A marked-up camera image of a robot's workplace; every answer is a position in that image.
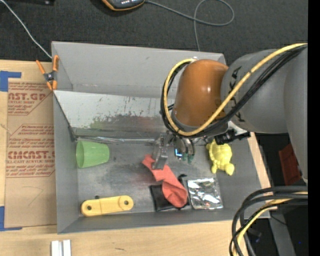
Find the yellow figurine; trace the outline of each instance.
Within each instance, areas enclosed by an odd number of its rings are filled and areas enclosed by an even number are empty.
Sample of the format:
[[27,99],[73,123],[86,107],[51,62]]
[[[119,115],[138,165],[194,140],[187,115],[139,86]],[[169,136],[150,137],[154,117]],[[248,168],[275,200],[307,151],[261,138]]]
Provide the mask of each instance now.
[[211,172],[215,174],[219,169],[231,176],[235,170],[235,166],[230,163],[232,157],[231,147],[228,144],[218,145],[215,140],[205,147],[209,150],[209,156],[212,161]]

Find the crumpled foil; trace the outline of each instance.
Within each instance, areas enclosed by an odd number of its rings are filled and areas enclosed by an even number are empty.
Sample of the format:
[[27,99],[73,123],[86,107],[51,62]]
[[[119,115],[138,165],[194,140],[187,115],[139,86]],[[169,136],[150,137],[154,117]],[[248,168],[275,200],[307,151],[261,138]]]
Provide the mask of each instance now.
[[188,180],[187,185],[194,209],[213,210],[224,207],[217,178]]

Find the orange clamp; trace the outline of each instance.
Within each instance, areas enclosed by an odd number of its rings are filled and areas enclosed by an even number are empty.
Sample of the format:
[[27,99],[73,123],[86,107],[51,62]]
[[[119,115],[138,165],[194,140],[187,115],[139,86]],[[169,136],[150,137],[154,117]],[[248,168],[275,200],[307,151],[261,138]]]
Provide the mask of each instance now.
[[45,80],[46,80],[46,85],[48,86],[48,88],[50,89],[50,91],[52,90],[56,90],[58,83],[54,78],[54,74],[55,72],[58,72],[59,69],[59,56],[55,55],[53,57],[53,61],[52,61],[52,72],[50,73],[46,73],[44,67],[42,66],[42,64],[40,63],[39,60],[36,60],[36,64],[38,65],[41,74],[44,76]]

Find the blue light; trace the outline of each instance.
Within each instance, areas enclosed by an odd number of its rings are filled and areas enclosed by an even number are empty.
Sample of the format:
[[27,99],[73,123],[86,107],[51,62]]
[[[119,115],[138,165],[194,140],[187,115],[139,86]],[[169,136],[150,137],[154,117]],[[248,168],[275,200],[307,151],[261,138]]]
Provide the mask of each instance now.
[[182,157],[182,154],[180,153],[178,153],[178,149],[176,148],[175,150],[174,150],[174,152],[175,152],[175,155],[177,156],[177,157]]

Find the yellow cable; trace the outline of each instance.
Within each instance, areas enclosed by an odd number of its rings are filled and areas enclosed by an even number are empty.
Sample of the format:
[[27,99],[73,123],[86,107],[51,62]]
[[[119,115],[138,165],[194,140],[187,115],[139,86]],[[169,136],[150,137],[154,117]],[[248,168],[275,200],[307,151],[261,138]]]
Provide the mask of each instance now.
[[261,66],[263,66],[266,62],[268,62],[269,60],[271,60],[272,58],[274,58],[275,56],[284,53],[286,51],[292,50],[294,48],[303,46],[303,45],[307,45],[307,43],[295,43],[292,45],[288,45],[286,47],[283,47],[281,49],[278,49],[276,51],[274,51],[273,53],[271,53],[270,55],[268,55],[267,57],[265,57],[264,59],[262,59],[260,62],[258,62],[248,73],[246,73],[244,75],[244,77],[236,84],[236,86],[233,88],[233,90],[229,93],[229,95],[225,98],[225,100],[221,103],[221,105],[216,109],[216,111],[213,113],[213,115],[203,124],[201,125],[199,128],[192,130],[192,131],[182,131],[180,130],[176,124],[174,123],[174,121],[172,120],[170,114],[169,114],[169,109],[168,109],[168,100],[167,100],[167,90],[168,90],[168,86],[169,86],[169,81],[171,79],[172,74],[174,73],[174,71],[176,70],[177,67],[179,67],[181,64],[183,63],[187,63],[190,62],[191,60],[194,61],[195,59],[185,59],[180,61],[178,64],[176,64],[170,71],[169,75],[167,76],[165,83],[164,83],[164,97],[163,97],[163,103],[164,103],[164,111],[165,111],[165,115],[170,123],[170,125],[173,127],[173,129],[179,133],[180,135],[183,136],[192,136],[195,135],[201,131],[203,131],[206,127],[208,127],[212,121],[220,114],[220,112],[224,109],[224,107],[228,104],[228,102],[232,99],[232,97],[236,94],[236,92],[240,89],[240,87],[245,83],[245,81],[248,80],[248,78],[254,73],[256,72],[259,68],[261,68]]
[[[306,191],[301,191],[301,192],[297,192],[297,193],[294,193],[294,194],[303,194],[303,195],[305,195],[305,194],[308,194],[308,192],[306,192]],[[270,201],[270,202],[267,202],[267,203],[266,203],[264,206],[262,206],[260,209],[262,209],[262,208],[264,208],[264,207],[267,207],[267,206],[270,206],[270,205],[281,204],[281,203],[284,203],[284,202],[289,201],[289,200],[291,200],[291,198],[286,198],[286,199],[274,199],[274,200],[272,200],[272,201]],[[256,216],[254,216],[254,217],[252,218],[252,220],[249,221],[249,222],[245,225],[245,227],[243,228],[243,230],[241,230],[240,233],[237,235],[237,242],[238,242],[238,244],[240,244],[240,242],[241,242],[242,238],[244,237],[245,233],[247,232],[247,230],[249,229],[249,227],[251,227],[251,225],[256,221],[256,219],[259,218],[259,216],[260,216],[261,214],[263,214],[264,212],[269,211],[269,210],[270,210],[270,208],[266,208],[266,209],[263,209],[263,210],[258,210],[258,211],[260,211],[260,212],[259,212]],[[235,248],[235,247],[234,247],[233,250],[232,250],[232,254],[233,254],[233,256],[237,256],[237,251],[236,251],[236,248]]]

